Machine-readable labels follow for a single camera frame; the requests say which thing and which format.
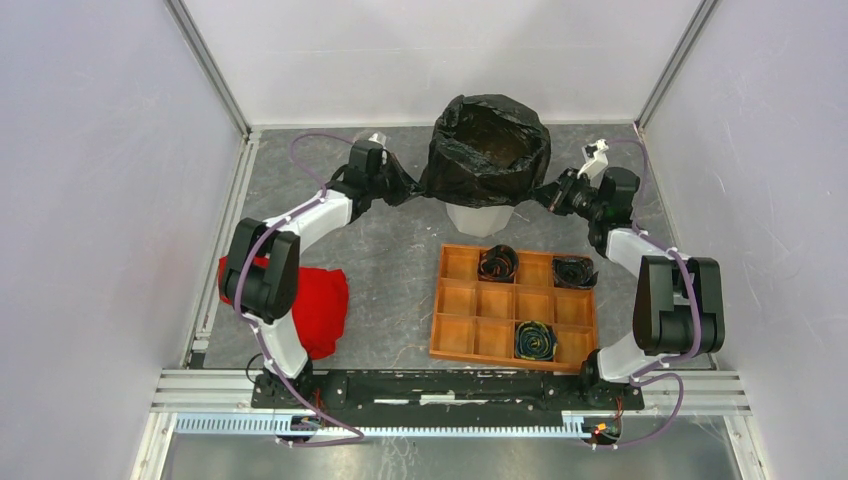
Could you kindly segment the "white trash bin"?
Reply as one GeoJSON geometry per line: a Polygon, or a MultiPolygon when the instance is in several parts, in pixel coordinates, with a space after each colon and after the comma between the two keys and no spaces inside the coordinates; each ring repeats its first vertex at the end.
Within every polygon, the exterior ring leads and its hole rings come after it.
{"type": "Polygon", "coordinates": [[[472,208],[446,203],[445,207],[457,231],[478,238],[503,230],[514,212],[509,205],[472,208]]]}

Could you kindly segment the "black trash bag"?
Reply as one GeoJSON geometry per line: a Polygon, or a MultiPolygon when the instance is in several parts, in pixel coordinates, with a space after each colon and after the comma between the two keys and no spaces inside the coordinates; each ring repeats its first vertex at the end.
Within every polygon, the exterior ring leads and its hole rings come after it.
{"type": "Polygon", "coordinates": [[[549,129],[532,108],[502,94],[459,95],[435,120],[413,198],[516,206],[542,186],[551,155],[549,129]]]}

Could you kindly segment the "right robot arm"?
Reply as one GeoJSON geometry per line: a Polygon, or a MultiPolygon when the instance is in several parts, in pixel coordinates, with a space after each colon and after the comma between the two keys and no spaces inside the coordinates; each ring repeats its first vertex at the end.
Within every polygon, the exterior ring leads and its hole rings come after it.
{"type": "Polygon", "coordinates": [[[715,353],[725,342],[719,263],[665,247],[638,228],[633,202],[640,184],[634,172],[609,167],[594,187],[587,174],[569,168],[534,193],[549,212],[586,220],[590,245],[637,280],[630,333],[581,366],[577,392],[591,408],[612,401],[617,384],[640,387],[646,374],[715,353]]]}

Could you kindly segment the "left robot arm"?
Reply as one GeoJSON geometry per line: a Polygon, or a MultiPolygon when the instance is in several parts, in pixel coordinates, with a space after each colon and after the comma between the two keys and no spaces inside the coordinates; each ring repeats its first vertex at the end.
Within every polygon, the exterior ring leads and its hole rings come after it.
{"type": "Polygon", "coordinates": [[[300,256],[357,220],[374,201],[404,201],[411,180],[385,142],[381,134],[354,141],[346,164],[312,198],[288,212],[240,220],[218,268],[219,296],[251,328],[266,369],[278,377],[275,392],[290,407],[306,405],[314,394],[313,379],[302,373],[309,356],[292,313],[300,256]]]}

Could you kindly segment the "rolled sock dark green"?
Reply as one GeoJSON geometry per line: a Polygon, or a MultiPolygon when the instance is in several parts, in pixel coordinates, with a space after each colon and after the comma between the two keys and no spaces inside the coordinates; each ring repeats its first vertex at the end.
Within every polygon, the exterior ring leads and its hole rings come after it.
{"type": "Polygon", "coordinates": [[[593,261],[581,256],[554,257],[552,273],[555,287],[577,290],[594,288],[599,276],[593,261]]]}

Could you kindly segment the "rolled sock orange stripes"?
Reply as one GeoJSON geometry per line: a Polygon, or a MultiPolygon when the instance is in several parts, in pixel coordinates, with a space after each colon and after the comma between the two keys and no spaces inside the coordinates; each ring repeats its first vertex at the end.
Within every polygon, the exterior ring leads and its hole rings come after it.
{"type": "Polygon", "coordinates": [[[480,254],[477,277],[481,281],[513,283],[519,266],[517,252],[508,245],[498,244],[480,254]]]}

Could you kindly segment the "red cloth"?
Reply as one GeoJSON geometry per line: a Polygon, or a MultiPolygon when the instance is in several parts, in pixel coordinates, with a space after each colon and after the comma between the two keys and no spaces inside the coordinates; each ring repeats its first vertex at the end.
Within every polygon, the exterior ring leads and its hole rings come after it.
{"type": "Polygon", "coordinates": [[[291,358],[299,352],[303,357],[319,360],[335,353],[336,343],[343,336],[349,306],[349,286],[340,269],[327,270],[300,267],[298,289],[292,309],[292,327],[285,325],[281,333],[265,335],[266,344],[275,359],[278,353],[291,358]]]}

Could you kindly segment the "rolled sock yellow blue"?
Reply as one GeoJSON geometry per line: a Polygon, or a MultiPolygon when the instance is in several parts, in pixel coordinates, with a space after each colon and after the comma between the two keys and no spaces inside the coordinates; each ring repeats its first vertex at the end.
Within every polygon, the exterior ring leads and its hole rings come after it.
{"type": "Polygon", "coordinates": [[[514,355],[518,359],[550,362],[556,355],[558,339],[551,326],[525,321],[516,326],[514,334],[514,355]]]}

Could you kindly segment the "wooden compartment tray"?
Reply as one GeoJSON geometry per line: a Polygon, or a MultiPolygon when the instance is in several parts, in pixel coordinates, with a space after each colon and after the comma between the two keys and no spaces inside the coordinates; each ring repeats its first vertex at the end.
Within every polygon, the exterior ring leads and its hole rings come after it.
{"type": "Polygon", "coordinates": [[[562,253],[519,250],[510,282],[484,280],[485,247],[444,244],[435,291],[429,354],[440,360],[576,374],[598,347],[594,290],[559,287],[553,260],[562,253]],[[547,359],[519,355],[520,326],[552,336],[547,359]]]}

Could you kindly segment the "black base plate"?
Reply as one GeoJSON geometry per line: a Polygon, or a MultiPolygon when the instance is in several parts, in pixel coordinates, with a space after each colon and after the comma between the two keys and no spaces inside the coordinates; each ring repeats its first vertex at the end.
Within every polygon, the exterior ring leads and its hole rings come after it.
{"type": "Polygon", "coordinates": [[[578,375],[526,370],[344,370],[308,373],[288,390],[268,370],[251,405],[294,409],[304,397],[353,427],[558,426],[569,412],[639,411],[640,390],[578,375]]]}

